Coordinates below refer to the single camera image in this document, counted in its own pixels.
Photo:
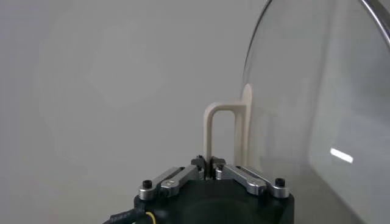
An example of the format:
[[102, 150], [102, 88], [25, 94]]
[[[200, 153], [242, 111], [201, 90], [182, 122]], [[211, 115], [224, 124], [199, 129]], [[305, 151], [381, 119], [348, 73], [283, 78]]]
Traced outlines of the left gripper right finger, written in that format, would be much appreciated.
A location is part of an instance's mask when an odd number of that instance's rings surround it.
[[267, 192], [278, 199], [289, 197], [289, 189], [283, 178], [276, 178], [272, 182], [251, 167], [227, 164], [224, 159], [215, 156], [210, 160], [210, 175], [216, 180], [234, 180], [252, 195], [260, 196]]

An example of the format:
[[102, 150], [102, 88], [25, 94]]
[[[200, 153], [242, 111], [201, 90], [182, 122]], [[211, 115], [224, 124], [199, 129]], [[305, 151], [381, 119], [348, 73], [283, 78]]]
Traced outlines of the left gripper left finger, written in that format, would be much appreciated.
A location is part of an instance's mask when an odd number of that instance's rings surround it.
[[144, 180], [139, 187], [140, 200], [152, 201], [162, 192], [166, 197], [176, 196], [189, 181], [204, 180], [206, 161], [197, 155], [186, 167], [172, 167], [152, 180]]

